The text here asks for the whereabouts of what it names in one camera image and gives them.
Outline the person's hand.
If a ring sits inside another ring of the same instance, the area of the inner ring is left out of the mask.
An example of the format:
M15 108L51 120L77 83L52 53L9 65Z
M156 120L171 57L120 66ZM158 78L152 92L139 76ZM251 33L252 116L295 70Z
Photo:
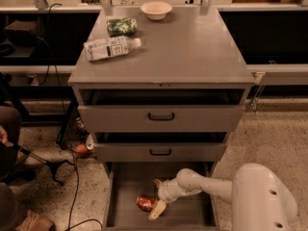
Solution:
M9 140L8 140L8 133L3 128L3 126L0 125L0 140L3 144L5 144L7 147L10 146Z

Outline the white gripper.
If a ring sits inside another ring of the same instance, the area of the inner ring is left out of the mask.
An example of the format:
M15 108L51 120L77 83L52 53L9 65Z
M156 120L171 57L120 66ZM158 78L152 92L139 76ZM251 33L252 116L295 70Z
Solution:
M155 186L158 188L158 197L152 211L149 214L149 220L157 219L166 209L167 204L176 201L179 197L186 194L186 190L178 184L176 179L161 181L160 179L153 180Z

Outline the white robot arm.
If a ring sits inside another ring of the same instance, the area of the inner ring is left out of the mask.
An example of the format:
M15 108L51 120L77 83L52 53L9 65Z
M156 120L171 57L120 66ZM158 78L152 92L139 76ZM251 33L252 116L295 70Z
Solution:
M157 219L180 197L207 193L231 205L232 231L291 231L298 208L294 195L267 167L241 166L231 181L182 168L171 180L157 179L158 199L150 212Z

